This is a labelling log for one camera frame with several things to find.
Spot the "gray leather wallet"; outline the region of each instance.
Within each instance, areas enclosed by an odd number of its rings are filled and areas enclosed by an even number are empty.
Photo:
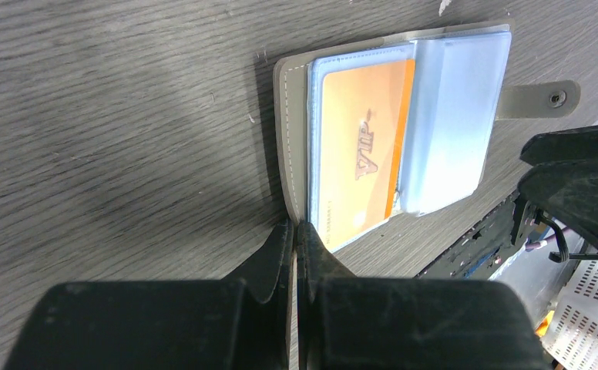
[[[362,42],[293,55],[274,67],[274,114],[281,184],[287,211],[298,223],[307,211],[307,67],[317,58],[375,49],[418,38],[444,34],[465,34],[475,29],[508,26],[512,21],[480,22],[439,29],[403,32]],[[496,119],[560,118],[570,114],[580,100],[580,86],[574,81],[537,85],[504,86]]]

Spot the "wallet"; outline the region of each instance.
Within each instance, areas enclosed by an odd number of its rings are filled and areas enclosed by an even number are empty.
[[[502,86],[513,29],[403,32],[279,60],[277,148],[291,219],[314,224],[335,251],[394,214],[419,217],[471,195],[495,119],[570,114],[580,100],[573,81]]]

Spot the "card holder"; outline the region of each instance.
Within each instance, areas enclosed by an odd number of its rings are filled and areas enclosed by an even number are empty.
[[[308,205],[308,173],[311,161],[308,156],[310,145],[308,127],[309,117],[313,114],[314,107],[308,105],[310,101],[308,96],[314,93],[309,87],[309,79],[312,78],[312,76],[309,76],[309,72],[313,72],[312,62],[319,58],[387,48],[395,45],[407,45],[425,39],[464,37],[477,34],[480,29],[484,29],[484,33],[492,33],[512,31],[513,28],[514,25],[510,21],[497,21],[403,32],[384,38],[335,46],[281,59],[274,68],[274,100],[281,184],[291,219],[296,223],[304,219],[310,220],[308,214],[310,208]],[[558,104],[557,107],[548,105],[546,100],[549,96],[560,92],[563,92],[566,97],[563,104]],[[499,98],[495,119],[566,116],[576,108],[579,100],[580,87],[573,81],[548,82],[541,85],[504,86]],[[394,208],[394,212],[399,211],[401,206],[401,201],[398,198],[396,200],[397,207]],[[418,210],[417,214],[424,210],[426,210],[426,207],[423,210]]]

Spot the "wallet strap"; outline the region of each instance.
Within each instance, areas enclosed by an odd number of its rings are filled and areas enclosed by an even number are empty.
[[[580,85],[574,81],[504,86],[496,119],[560,118],[569,115],[580,101]]]

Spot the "white plastic crate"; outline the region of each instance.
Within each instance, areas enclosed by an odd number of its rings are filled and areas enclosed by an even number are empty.
[[[569,370],[598,370],[598,261],[580,262],[542,343]]]

